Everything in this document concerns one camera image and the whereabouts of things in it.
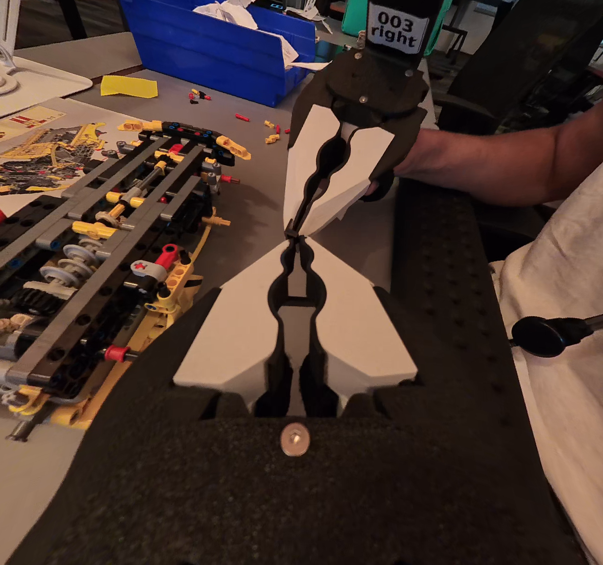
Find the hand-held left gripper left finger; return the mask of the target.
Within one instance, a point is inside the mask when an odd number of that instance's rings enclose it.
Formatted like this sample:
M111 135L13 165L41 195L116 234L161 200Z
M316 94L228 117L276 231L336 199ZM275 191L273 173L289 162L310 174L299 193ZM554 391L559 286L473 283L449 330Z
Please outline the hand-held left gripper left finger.
M285 416L292 368L279 308L291 271L289 240L224 283L173 382L238 394L257 416Z

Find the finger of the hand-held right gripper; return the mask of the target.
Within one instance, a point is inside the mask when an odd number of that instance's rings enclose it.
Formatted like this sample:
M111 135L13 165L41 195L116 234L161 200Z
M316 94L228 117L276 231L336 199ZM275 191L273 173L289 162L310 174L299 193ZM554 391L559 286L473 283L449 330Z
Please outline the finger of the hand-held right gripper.
M358 129L352 134L346 162L328 175L326 188L311 200L298 235L308 237L334 219L343 218L348 208L367 192L370 175L394 137L381 127Z
M331 109L313 105L288 151L284 196L285 234L302 234L320 184L341 159L341 122Z

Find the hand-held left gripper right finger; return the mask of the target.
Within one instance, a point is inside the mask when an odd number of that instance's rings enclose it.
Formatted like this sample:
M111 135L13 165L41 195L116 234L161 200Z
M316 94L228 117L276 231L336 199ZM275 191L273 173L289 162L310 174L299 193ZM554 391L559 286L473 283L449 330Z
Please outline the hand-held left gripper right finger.
M300 369L307 416L337 416L353 395L413 382L418 369L384 307L381 288L312 238L300 238L311 317Z

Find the black toy brick pin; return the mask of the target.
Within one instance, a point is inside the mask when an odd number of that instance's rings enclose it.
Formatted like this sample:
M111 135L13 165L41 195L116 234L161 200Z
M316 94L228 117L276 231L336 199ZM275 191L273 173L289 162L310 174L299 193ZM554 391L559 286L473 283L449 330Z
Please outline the black toy brick pin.
M286 248L283 252L283 261L286 264L287 269L293 269L296 256L300 252L300 239L299 231L296 226L296 222L293 218L290 219L287 227L285 228Z

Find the yellow toy brick car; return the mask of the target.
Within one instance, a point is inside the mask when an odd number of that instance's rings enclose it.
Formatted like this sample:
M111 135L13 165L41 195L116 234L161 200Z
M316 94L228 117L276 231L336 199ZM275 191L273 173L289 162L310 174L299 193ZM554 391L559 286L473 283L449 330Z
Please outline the yellow toy brick car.
M26 442L49 422L88 430L134 360L193 304L195 262L228 168L222 132L129 120L139 141L59 197L1 217L1 409Z

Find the instruction booklet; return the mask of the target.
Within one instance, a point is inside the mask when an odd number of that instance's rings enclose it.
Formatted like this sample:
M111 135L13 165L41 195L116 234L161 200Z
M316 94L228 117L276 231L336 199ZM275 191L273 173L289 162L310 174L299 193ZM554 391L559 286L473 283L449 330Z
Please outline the instruction booklet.
M90 170L121 159L139 141L131 117L55 98L1 120L1 212L10 217L38 197L59 197Z

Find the person's right forearm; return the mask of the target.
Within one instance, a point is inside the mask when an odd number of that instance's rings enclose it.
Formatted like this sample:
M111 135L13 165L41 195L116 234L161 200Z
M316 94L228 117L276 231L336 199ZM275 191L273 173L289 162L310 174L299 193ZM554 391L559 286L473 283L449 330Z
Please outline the person's right forearm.
M566 123L490 136L422 129L398 177L503 207L567 198L602 163L602 102Z

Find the grey desk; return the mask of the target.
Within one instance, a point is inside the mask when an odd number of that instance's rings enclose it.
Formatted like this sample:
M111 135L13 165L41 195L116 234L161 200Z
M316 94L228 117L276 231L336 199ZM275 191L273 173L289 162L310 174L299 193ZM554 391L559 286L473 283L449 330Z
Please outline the grey desk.
M218 214L231 221L229 229L211 231L200 255L205 277L200 295L228 281L279 244L283 239L282 204L286 177L286 141L266 146L265 120L290 127L291 109L304 85L276 108L210 90L212 102L192 106L186 101L190 84L144 70L129 33L63 42L18 52L26 59L39 58L52 67L50 55L81 66L75 73L126 72L135 78L156 80L158 97L150 100L124 95L102 97L96 84L71 99L143 120L168 120L225 132L252 154L249 162L237 162L233 175L237 186L226 185L218 200ZM249 117L250 123L235 118ZM342 220L334 220L314 238L371 282L386 290L391 284L393 219L396 189L374 203L356 203ZM7 440L14 418L1 412L1 564L46 509L68 471L79 444L81 430L50 423L37 426L27 442Z

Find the green plastic bin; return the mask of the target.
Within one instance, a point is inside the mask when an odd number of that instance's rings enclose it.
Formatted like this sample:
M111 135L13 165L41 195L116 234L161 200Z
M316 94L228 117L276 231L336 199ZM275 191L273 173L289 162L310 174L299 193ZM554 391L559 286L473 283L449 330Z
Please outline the green plastic bin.
M429 56L440 37L444 19L453 0L443 0L440 11L435 21L434 28L426 44L425 56ZM366 29L366 14L368 0L348 0L342 22L342 31L347 35L358 36L360 31Z

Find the blue plastic bin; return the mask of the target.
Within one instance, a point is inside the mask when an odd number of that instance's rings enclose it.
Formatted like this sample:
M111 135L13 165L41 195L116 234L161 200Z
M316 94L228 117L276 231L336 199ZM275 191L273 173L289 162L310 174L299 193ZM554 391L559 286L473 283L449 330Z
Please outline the blue plastic bin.
M307 76L286 68L283 37L296 62L315 60L315 27L265 8L250 6L259 30L193 10L225 0L119 0L142 65L269 107L277 106Z

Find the black office chair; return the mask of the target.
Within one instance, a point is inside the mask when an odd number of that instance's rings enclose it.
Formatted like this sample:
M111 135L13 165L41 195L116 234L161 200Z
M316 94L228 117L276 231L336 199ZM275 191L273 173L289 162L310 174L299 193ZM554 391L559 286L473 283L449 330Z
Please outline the black office chair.
M518 0L464 64L441 106L441 131L486 136L564 122L602 89L591 62L602 0Z

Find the crumpled white plastic bags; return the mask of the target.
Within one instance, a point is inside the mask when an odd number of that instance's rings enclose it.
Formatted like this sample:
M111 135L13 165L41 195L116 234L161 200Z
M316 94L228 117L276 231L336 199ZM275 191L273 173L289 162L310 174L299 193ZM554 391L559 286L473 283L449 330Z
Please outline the crumpled white plastic bags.
M221 3L215 1L214 3L197 6L193 9L193 12L278 38L281 44L285 70L297 67L314 73L325 69L330 64L330 62L301 62L299 53L285 37L261 30L247 10L255 2L256 0L224 0Z

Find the yellow sticky note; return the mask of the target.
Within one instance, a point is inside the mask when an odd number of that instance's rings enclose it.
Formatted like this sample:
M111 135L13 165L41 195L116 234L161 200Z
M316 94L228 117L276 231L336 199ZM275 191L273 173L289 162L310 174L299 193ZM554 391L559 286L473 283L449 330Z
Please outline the yellow sticky note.
M153 99L158 97L159 90L155 80L105 75L101 80L100 94L101 96L126 95L141 99Z

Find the person's white shirt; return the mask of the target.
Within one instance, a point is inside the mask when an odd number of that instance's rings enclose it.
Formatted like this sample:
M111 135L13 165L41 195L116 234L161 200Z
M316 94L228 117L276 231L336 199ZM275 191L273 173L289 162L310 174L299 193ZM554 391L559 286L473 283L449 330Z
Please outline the person's white shirt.
M492 264L503 322L602 313L602 166L538 237ZM602 564L602 331L556 358L512 350L543 470L592 563Z

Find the white tablet stand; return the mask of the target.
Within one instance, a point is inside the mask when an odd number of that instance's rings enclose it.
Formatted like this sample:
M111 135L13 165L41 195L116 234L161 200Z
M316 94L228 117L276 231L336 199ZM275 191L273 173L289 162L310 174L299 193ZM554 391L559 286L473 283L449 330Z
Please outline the white tablet stand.
M83 26L70 20L79 16L74 0L61 1L72 35L85 36ZM6 117L55 97L89 89L90 79L14 56L20 0L1 0L1 117Z

